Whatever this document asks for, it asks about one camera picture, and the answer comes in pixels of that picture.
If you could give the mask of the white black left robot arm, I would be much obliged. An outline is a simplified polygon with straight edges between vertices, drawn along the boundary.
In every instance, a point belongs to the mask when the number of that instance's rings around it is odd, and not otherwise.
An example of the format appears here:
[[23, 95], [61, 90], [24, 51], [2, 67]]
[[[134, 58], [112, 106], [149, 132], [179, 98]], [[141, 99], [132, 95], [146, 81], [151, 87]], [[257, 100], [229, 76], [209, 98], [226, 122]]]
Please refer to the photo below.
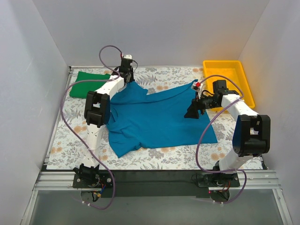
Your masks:
[[75, 168], [75, 173], [81, 181], [88, 187], [96, 187], [100, 183], [99, 170], [99, 146], [100, 138], [111, 115], [110, 100], [118, 92], [122, 91], [127, 83], [134, 81], [132, 56], [124, 55], [117, 73], [113, 72], [112, 79], [116, 81], [106, 82], [96, 91], [89, 91], [86, 97], [84, 117], [87, 123], [87, 145], [88, 151], [85, 153], [79, 168]]

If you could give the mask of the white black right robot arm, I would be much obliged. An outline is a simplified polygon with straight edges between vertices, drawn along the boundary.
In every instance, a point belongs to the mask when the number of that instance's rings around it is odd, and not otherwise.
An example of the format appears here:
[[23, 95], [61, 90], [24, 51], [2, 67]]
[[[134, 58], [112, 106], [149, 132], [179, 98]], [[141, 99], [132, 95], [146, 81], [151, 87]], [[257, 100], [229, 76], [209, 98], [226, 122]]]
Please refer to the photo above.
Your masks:
[[204, 94], [203, 81], [193, 82], [191, 88], [196, 91], [195, 98], [187, 109], [185, 118], [198, 119], [207, 109], [222, 108], [234, 118], [236, 125], [232, 138], [232, 149], [213, 170], [201, 168], [205, 173], [212, 173], [213, 183], [223, 186], [229, 181], [229, 174], [236, 173], [239, 168], [252, 158], [266, 154], [270, 150], [270, 117], [252, 110], [244, 101], [244, 94], [238, 85], [230, 90], [229, 78], [222, 75], [213, 82], [213, 93]]

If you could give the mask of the blue t shirt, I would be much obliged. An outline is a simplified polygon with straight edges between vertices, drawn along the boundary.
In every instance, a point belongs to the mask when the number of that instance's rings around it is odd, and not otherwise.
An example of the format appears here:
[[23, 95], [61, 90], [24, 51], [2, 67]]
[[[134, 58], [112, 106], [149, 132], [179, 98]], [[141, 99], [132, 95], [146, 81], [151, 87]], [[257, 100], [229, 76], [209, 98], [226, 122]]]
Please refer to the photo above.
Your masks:
[[140, 148], [164, 148], [198, 144], [210, 119], [184, 118], [195, 91], [185, 84], [158, 93], [131, 82], [111, 100], [107, 124], [109, 144], [117, 157]]

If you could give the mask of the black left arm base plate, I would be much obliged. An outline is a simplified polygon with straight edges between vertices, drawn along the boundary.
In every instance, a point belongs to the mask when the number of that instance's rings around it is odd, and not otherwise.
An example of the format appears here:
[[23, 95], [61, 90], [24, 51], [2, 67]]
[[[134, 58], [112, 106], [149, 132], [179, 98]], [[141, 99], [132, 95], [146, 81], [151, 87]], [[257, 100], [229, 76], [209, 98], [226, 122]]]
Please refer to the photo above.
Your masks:
[[82, 176], [75, 174], [73, 180], [73, 188], [113, 188], [113, 180], [109, 173], [99, 173], [91, 176]]

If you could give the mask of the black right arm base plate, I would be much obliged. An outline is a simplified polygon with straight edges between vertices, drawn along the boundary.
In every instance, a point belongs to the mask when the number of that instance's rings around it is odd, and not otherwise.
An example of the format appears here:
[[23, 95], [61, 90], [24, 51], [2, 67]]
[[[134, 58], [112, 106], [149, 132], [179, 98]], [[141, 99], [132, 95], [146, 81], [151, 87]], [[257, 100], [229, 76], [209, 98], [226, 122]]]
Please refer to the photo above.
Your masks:
[[223, 188], [224, 186], [230, 185], [230, 187], [237, 188], [240, 186], [239, 178], [236, 173], [225, 174], [225, 173], [196, 173], [193, 179], [198, 187], [216, 187]]

